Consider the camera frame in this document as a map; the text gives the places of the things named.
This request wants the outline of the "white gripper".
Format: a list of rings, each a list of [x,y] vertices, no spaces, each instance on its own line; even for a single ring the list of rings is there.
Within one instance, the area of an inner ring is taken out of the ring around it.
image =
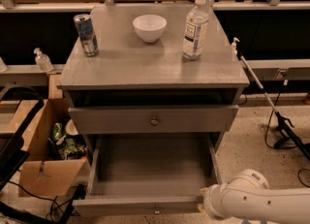
[[[215,220],[225,220],[231,217],[223,207],[220,185],[204,187],[200,193],[203,196],[203,204],[198,204],[198,209],[202,214],[208,214]]]

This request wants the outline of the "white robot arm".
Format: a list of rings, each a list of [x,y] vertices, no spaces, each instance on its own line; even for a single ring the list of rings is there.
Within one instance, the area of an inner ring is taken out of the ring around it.
[[[215,220],[231,217],[278,224],[310,224],[310,189],[270,189],[259,172],[246,169],[229,181],[201,189],[198,210]]]

